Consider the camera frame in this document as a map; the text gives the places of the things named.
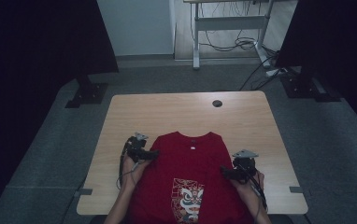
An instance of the wooden floor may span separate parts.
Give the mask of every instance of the wooden floor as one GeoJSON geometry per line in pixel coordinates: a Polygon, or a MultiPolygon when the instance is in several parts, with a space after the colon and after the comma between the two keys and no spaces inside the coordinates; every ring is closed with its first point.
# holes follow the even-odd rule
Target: wooden floor
{"type": "MultiPolygon", "coordinates": [[[[264,39],[264,44],[273,50],[281,48],[283,39],[289,28],[297,0],[276,1],[269,20],[268,28],[264,39]]],[[[268,3],[263,1],[261,5],[256,3],[249,4],[244,2],[225,2],[225,3],[207,3],[199,7],[200,17],[235,17],[246,15],[264,15],[267,11],[268,3]]],[[[193,58],[193,20],[195,6],[183,3],[182,0],[175,0],[176,10],[176,60],[190,60],[193,58]]],[[[199,32],[199,43],[209,44],[218,47],[232,47],[236,44],[236,39],[248,37],[254,40],[258,38],[258,30],[244,31],[208,31],[199,32]]],[[[217,51],[210,46],[200,46],[200,57],[207,59],[224,59],[224,58],[247,58],[258,57],[255,49],[235,48],[231,51],[217,51]]]]}

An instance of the table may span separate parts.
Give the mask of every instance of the table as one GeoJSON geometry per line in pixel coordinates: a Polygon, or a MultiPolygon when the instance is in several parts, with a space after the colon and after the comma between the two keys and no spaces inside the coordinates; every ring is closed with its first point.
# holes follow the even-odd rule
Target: table
{"type": "Polygon", "coordinates": [[[184,3],[195,4],[195,17],[193,18],[194,41],[193,41],[193,69],[200,68],[199,63],[199,31],[218,31],[218,30],[260,30],[260,37],[254,43],[258,56],[264,68],[271,66],[268,61],[267,53],[263,49],[263,43],[268,27],[272,6],[275,0],[269,0],[268,10],[264,16],[244,16],[244,17],[213,17],[199,18],[199,4],[218,3],[218,2],[238,2],[246,0],[183,0],[184,3]]]}
{"type": "Polygon", "coordinates": [[[268,213],[307,212],[304,195],[291,191],[299,187],[298,180],[264,93],[222,91],[114,96],[84,184],[84,191],[91,189],[92,194],[80,196],[78,213],[109,212],[119,192],[121,151],[130,136],[147,135],[145,149],[150,149],[156,137],[175,131],[188,136],[214,132],[222,136],[230,154],[241,149],[259,154],[256,167],[265,174],[268,213]],[[216,100],[221,107],[212,104],[216,100]]]}

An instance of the white wall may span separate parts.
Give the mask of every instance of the white wall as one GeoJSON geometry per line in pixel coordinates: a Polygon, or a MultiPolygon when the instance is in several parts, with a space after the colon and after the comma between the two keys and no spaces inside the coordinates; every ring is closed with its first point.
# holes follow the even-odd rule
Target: white wall
{"type": "Polygon", "coordinates": [[[173,54],[173,1],[97,0],[115,55],[173,54]]]}

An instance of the black stand base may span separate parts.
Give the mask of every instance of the black stand base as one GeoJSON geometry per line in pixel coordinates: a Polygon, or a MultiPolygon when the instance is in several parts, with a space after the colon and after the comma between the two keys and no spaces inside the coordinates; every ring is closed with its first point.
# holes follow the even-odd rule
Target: black stand base
{"type": "Polygon", "coordinates": [[[295,77],[281,77],[281,83],[289,98],[314,98],[317,102],[340,102],[339,97],[330,95],[320,88],[313,81],[307,84],[301,83],[295,77]]]}
{"type": "Polygon", "coordinates": [[[107,90],[107,83],[95,83],[86,87],[79,86],[74,99],[65,108],[79,108],[81,105],[100,105],[107,90]]]}

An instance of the lion dance face print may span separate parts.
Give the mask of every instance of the lion dance face print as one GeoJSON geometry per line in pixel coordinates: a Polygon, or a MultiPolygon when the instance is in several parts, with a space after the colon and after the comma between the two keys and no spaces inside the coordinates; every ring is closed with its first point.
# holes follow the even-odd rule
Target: lion dance face print
{"type": "Polygon", "coordinates": [[[204,185],[197,181],[173,180],[172,210],[178,224],[198,223],[204,185]]]}

